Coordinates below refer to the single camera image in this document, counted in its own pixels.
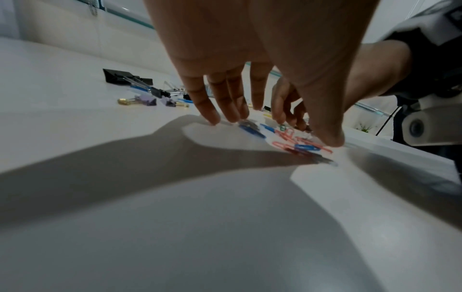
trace white table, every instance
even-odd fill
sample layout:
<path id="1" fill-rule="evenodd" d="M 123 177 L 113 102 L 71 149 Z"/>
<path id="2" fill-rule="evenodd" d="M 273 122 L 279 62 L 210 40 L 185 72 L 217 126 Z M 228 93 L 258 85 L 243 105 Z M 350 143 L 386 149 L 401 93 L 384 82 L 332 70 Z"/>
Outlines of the white table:
<path id="1" fill-rule="evenodd" d="M 0 290 L 459 291 L 453 163 L 345 129 L 338 166 L 0 39 Z M 264 122 L 261 112 L 251 118 Z"/>

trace person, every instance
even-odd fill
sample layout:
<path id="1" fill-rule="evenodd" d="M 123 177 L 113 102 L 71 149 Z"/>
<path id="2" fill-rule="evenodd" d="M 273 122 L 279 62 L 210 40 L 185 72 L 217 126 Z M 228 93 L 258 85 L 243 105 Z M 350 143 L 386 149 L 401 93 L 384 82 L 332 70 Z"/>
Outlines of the person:
<path id="1" fill-rule="evenodd" d="M 346 82 L 379 0 L 144 0 L 199 112 L 217 124 L 204 76 L 230 122 L 248 117 L 241 72 L 251 62 L 252 104 L 277 66 L 297 90 L 310 127 L 341 146 Z"/>

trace black cable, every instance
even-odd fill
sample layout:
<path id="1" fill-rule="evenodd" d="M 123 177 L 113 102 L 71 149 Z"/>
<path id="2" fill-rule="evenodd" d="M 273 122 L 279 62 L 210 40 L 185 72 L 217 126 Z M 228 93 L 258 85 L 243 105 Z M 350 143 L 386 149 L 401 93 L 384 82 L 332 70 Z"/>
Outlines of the black cable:
<path id="1" fill-rule="evenodd" d="M 380 130 L 377 132 L 377 134 L 375 134 L 376 136 L 379 135 L 380 131 L 382 131 L 382 129 L 385 127 L 385 125 L 386 125 L 386 124 L 388 123 L 388 121 L 393 117 L 393 115 L 396 113 L 396 111 L 397 111 L 399 108 L 400 108 L 400 106 L 397 107 L 397 108 L 392 112 L 392 114 L 388 117 L 388 119 L 386 119 L 386 121 L 385 121 L 385 123 L 383 124 L 383 126 L 380 128 Z"/>

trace hand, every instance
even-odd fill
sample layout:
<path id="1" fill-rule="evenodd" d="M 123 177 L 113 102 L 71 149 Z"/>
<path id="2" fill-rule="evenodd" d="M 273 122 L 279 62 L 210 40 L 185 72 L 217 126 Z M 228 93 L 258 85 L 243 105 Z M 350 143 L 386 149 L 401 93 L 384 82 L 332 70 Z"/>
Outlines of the hand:
<path id="1" fill-rule="evenodd" d="M 343 95 L 351 63 L 378 0 L 144 0 L 191 99 L 212 124 L 248 116 L 241 72 L 251 61 L 252 102 L 273 65 L 297 89 L 327 145 L 344 143 Z"/>
<path id="2" fill-rule="evenodd" d="M 411 62 L 411 51 L 403 42 L 386 40 L 362 45 L 347 78 L 343 112 L 361 99 L 385 93 L 409 74 Z M 273 87 L 271 97 L 273 119 L 279 124 L 287 122 L 303 131 L 307 126 L 303 120 L 307 112 L 305 104 L 301 102 L 291 112 L 291 103 L 300 98 L 289 80 L 281 77 Z"/>

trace table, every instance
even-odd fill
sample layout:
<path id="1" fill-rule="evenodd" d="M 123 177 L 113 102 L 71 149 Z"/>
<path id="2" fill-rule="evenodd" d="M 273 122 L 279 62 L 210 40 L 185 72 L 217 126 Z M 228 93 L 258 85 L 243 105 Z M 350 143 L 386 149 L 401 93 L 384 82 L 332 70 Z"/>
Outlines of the table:
<path id="1" fill-rule="evenodd" d="M 447 159 L 345 129 L 312 164 L 194 107 L 122 107 L 102 68 L 173 76 L 10 39 L 0 68 L 2 290 L 462 286 Z"/>

